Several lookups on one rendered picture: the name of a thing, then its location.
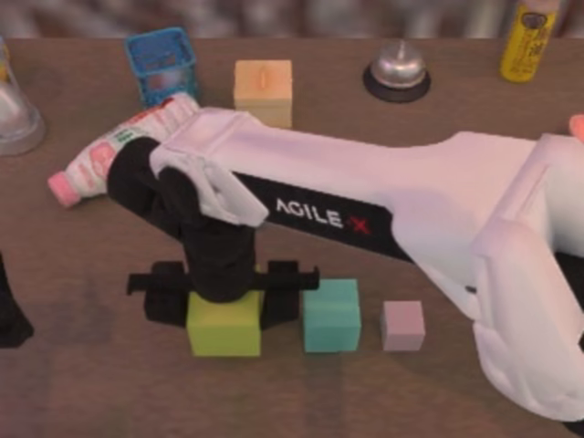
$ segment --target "brown table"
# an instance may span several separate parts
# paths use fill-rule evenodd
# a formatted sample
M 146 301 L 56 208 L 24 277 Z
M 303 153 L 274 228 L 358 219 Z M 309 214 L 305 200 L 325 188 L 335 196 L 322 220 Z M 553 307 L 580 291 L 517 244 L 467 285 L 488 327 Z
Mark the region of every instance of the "brown table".
M 570 437 L 505 399 L 481 372 L 471 324 L 415 268 L 268 226 L 260 260 L 293 257 L 360 282 L 358 352 L 305 355 L 299 324 L 270 329 L 257 360 L 201 360 L 186 332 L 147 322 L 127 274 L 181 259 L 180 246 L 105 197 L 60 208 L 46 179 L 138 111 L 120 41 L 10 41 L 14 69 L 50 133 L 0 161 L 0 249 L 36 335 L 0 351 L 1 438 Z M 204 104 L 232 105 L 238 58 L 291 58 L 298 130 L 388 146 L 459 130 L 536 139 L 584 110 L 584 42 L 554 41 L 537 80 L 497 76 L 501 42 L 423 41 L 434 87 L 392 106 L 360 74 L 382 41 L 206 40 L 195 43 Z M 385 299 L 420 299 L 422 351 L 381 352 Z

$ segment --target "green block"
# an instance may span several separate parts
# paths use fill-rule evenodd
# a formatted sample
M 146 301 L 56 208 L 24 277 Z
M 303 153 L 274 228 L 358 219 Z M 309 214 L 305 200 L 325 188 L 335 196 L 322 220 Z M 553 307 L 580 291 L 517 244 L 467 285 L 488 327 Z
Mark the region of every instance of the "green block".
M 259 325 L 263 293 L 250 291 L 233 303 L 216 304 L 192 292 L 187 333 L 194 356 L 257 357 L 261 354 Z
M 361 332 L 357 280 L 320 280 L 318 290 L 304 291 L 302 318 L 305 352 L 355 351 Z

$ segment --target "yellow-green cube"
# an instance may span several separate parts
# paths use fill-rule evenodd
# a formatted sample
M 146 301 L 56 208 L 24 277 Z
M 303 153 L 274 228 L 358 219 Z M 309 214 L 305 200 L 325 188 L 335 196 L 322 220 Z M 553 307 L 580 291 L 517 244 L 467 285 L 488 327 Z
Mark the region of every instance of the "yellow-green cube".
M 257 357 L 261 354 L 263 292 L 232 303 L 211 303 L 192 292 L 186 328 L 194 356 Z

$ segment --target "white robotic arm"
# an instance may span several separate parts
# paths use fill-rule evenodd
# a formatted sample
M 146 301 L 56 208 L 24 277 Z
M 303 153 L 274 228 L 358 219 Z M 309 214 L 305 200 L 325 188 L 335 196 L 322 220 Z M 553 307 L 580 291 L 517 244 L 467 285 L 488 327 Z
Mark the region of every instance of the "white robotic arm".
M 471 320 L 486 377 L 522 407 L 584 418 L 584 317 L 555 253 L 584 256 L 584 147 L 460 132 L 384 148 L 202 109 L 151 154 L 202 211 L 413 261 Z

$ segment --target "yellow can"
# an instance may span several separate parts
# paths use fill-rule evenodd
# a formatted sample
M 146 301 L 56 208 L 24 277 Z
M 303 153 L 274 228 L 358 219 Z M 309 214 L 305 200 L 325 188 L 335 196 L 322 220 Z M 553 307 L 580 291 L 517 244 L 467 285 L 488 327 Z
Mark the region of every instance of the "yellow can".
M 501 60 L 501 75 L 511 82 L 528 82 L 548 45 L 558 15 L 558 0 L 525 0 L 519 4 Z
M 4 82 L 6 82 L 6 81 L 8 81 L 8 68 L 7 68 L 6 62 L 8 62 L 8 60 L 10 58 L 10 53 L 8 53 L 8 47 L 6 45 L 0 46 L 0 50 L 4 50 L 4 59 L 5 59 L 5 62 L 3 62 L 2 59 L 0 59 L 0 80 L 3 80 Z

